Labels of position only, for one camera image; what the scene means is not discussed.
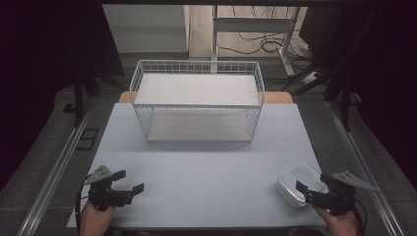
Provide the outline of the white cabinet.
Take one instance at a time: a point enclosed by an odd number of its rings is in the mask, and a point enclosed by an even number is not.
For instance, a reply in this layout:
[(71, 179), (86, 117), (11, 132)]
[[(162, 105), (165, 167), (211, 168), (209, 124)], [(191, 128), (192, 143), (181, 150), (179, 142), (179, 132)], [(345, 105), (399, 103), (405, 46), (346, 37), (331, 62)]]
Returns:
[(119, 53), (189, 51), (188, 5), (102, 5)]

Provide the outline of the white metal desk frame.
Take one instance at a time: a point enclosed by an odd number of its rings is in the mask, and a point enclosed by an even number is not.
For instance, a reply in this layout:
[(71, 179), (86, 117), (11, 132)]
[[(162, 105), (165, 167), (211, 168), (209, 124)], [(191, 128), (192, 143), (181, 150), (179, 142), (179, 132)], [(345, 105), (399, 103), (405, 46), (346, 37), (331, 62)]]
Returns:
[(217, 60), (217, 35), (220, 32), (267, 32), (283, 33), (284, 39), (278, 49), (278, 54), (288, 77), (294, 77), (295, 73), (288, 57), (288, 48), (297, 24), (300, 7), (293, 10), (292, 16), (286, 19), (261, 19), (261, 18), (220, 18), (218, 6), (212, 6), (212, 45), (210, 60)]

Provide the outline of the white plastic container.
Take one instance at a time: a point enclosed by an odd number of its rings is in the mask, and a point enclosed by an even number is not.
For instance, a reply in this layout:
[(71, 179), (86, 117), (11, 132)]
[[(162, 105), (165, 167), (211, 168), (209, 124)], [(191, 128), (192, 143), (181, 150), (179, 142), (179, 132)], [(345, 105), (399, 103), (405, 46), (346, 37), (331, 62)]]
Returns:
[(309, 190), (322, 192), (326, 184), (320, 180), (319, 173), (308, 163), (298, 161), (277, 176), (276, 191), (292, 206), (301, 208), (306, 205), (305, 197), (296, 189), (296, 182), (306, 185)]

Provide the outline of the wooden board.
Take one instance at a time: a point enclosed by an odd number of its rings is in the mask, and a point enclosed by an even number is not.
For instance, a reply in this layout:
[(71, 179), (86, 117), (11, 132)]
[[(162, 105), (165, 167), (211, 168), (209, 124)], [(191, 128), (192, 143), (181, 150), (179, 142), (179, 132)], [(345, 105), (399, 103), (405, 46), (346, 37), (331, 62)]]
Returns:
[[(119, 97), (119, 103), (130, 103), (130, 93), (124, 91)], [(266, 91), (265, 92), (265, 104), (292, 104), (293, 99), (289, 92), (286, 91)]]

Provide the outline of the aluminium floor rail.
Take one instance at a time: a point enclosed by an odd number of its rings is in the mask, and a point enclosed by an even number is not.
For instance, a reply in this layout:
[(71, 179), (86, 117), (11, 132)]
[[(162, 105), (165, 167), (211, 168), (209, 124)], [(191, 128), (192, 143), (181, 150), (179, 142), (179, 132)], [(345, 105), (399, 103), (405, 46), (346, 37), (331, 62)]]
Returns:
[[(325, 105), (331, 114), (332, 120), (339, 134), (341, 135), (345, 145), (347, 146), (350, 156), (353, 158), (355, 165), (357, 166), (360, 176), (368, 183), (372, 184), (375, 187), (378, 187), (379, 184), (377, 183), (374, 175), (371, 172), (371, 169), (369, 168), (366, 160), (364, 159), (362, 152), (355, 143), (352, 135), (343, 126), (340, 120), (340, 113), (337, 109), (337, 105), (334, 102), (329, 101), (326, 101)], [(387, 198), (385, 197), (383, 192), (371, 191), (369, 195), (377, 209), (379, 216), (382, 219), (385, 228), (387, 229), (388, 234), (390, 236), (404, 236), (403, 230), (398, 224), (397, 217), (394, 215), (392, 207), (388, 203)]]
[(33, 236), (42, 220), (47, 207), (57, 189), (57, 186), (68, 166), (72, 154), (77, 146), (83, 130), (89, 121), (91, 111), (95, 106), (95, 99), (89, 98), (84, 109), (84, 117), (79, 125), (72, 130), (72, 133), (63, 150), (51, 168), (46, 180), (39, 190), (25, 220), (23, 221), (16, 236)]

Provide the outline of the white power strip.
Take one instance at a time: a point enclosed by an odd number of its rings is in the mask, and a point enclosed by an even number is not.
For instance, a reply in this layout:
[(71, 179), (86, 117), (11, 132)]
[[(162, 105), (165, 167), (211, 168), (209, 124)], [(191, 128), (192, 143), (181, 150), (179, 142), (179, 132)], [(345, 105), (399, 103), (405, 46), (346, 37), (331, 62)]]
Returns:
[(318, 72), (312, 72), (302, 81), (302, 83), (307, 85), (314, 81), (319, 75), (320, 74)]

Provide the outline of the person's left hand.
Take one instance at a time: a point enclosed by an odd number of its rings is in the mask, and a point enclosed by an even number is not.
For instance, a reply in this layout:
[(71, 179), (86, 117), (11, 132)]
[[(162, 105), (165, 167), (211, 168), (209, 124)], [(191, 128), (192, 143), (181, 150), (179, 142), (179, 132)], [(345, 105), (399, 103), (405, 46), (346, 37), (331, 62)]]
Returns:
[(82, 210), (80, 236), (104, 236), (110, 227), (115, 209), (115, 206), (110, 206), (101, 211), (87, 201)]

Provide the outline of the person's right hand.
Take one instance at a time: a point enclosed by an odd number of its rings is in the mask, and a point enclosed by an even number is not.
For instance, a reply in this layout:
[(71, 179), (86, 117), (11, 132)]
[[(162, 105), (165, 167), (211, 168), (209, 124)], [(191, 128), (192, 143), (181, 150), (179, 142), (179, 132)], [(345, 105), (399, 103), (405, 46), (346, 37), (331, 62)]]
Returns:
[(326, 209), (315, 206), (315, 212), (320, 216), (328, 227), (330, 236), (358, 236), (359, 226), (352, 211), (346, 214), (334, 216)]

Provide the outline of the black metal stand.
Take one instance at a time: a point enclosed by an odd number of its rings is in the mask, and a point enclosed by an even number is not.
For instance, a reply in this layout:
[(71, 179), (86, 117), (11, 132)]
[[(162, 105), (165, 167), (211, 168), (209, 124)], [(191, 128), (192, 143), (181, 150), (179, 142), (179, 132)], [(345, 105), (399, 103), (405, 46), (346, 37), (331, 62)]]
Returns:
[(336, 97), (341, 94), (340, 121), (344, 129), (349, 132), (351, 80), (347, 75), (344, 75), (342, 72), (336, 70), (329, 74), (329, 78), (330, 82), (324, 92), (324, 97), (326, 100), (335, 100)]
[(98, 96), (100, 93), (99, 85), (95, 80), (96, 78), (105, 81), (121, 91), (126, 91), (128, 89), (116, 79), (104, 74), (94, 67), (79, 70), (74, 77), (75, 128), (78, 128), (81, 125), (81, 122), (85, 117), (83, 90), (85, 89), (89, 96)]

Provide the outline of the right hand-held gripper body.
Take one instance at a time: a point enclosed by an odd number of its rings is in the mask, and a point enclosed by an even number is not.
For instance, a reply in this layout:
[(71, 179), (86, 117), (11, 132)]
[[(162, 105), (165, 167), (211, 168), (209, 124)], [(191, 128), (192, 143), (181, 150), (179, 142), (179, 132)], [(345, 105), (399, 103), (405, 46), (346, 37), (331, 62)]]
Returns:
[(357, 188), (376, 192), (381, 190), (349, 171), (330, 175), (334, 178), (334, 184), (326, 185), (328, 187), (327, 193), (308, 189), (304, 197), (306, 204), (328, 209), (334, 216), (345, 214), (355, 208), (355, 191)]

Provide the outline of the black floor bracket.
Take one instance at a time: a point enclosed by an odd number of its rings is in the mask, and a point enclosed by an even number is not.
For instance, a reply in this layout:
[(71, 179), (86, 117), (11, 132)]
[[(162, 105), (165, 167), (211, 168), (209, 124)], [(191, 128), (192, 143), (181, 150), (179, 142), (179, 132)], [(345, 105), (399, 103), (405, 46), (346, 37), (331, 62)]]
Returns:
[(76, 150), (92, 150), (96, 142), (98, 132), (98, 128), (84, 129), (76, 145)]

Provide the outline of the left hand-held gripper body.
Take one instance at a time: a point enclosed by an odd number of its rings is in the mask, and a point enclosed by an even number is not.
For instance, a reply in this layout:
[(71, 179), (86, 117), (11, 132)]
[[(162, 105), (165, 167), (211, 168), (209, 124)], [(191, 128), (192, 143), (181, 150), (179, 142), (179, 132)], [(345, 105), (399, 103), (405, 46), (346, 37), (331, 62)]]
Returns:
[(135, 196), (132, 190), (117, 191), (112, 188), (111, 177), (114, 173), (105, 165), (100, 165), (84, 182), (89, 185), (89, 201), (101, 211), (130, 205)]

